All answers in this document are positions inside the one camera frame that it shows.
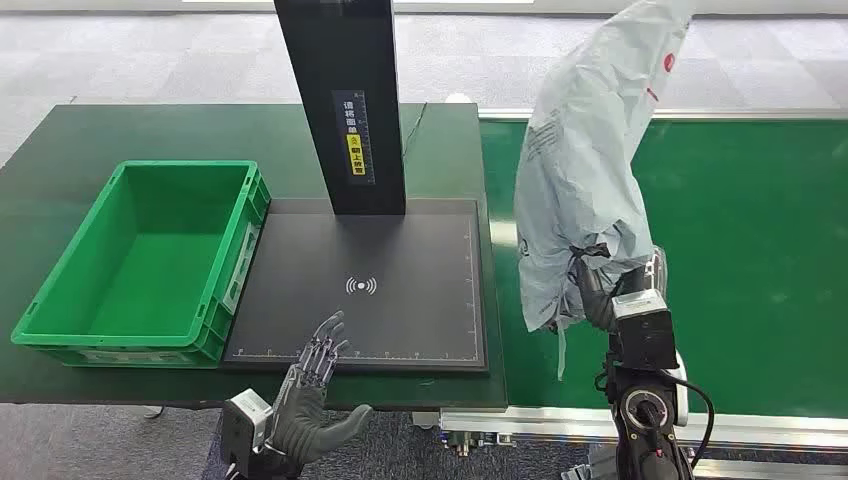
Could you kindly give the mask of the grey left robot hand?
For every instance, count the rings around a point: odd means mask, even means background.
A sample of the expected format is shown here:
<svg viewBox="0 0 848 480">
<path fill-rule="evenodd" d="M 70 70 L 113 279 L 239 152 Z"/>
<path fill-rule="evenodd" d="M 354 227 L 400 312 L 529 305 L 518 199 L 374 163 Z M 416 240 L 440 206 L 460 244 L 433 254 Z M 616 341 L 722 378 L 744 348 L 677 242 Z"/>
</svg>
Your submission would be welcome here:
<svg viewBox="0 0 848 480">
<path fill-rule="evenodd" d="M 343 338 L 344 312 L 324 320 L 304 346 L 299 359 L 287 371 L 274 403 L 272 433 L 268 446 L 300 465 L 312 463 L 353 439 L 373 408 L 355 407 L 343 420 L 322 423 L 326 393 L 340 353 L 348 345 Z"/>
</svg>

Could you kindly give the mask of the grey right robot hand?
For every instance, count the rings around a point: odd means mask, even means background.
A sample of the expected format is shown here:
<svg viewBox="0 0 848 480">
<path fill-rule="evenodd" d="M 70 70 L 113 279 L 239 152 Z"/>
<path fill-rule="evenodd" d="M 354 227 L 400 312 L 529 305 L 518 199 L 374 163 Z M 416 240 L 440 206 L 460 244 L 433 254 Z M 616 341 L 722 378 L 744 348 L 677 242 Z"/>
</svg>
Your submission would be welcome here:
<svg viewBox="0 0 848 480">
<path fill-rule="evenodd" d="M 620 295 L 631 294 L 656 287 L 654 259 L 642 266 L 619 275 L 613 287 L 607 291 L 602 280 L 601 270 L 589 268 L 588 258 L 609 259 L 611 254 L 606 243 L 586 248 L 569 247 L 576 266 L 576 285 L 579 289 L 582 308 L 586 320 L 594 327 L 607 331 L 617 330 L 617 320 L 613 310 L 613 299 Z"/>
</svg>

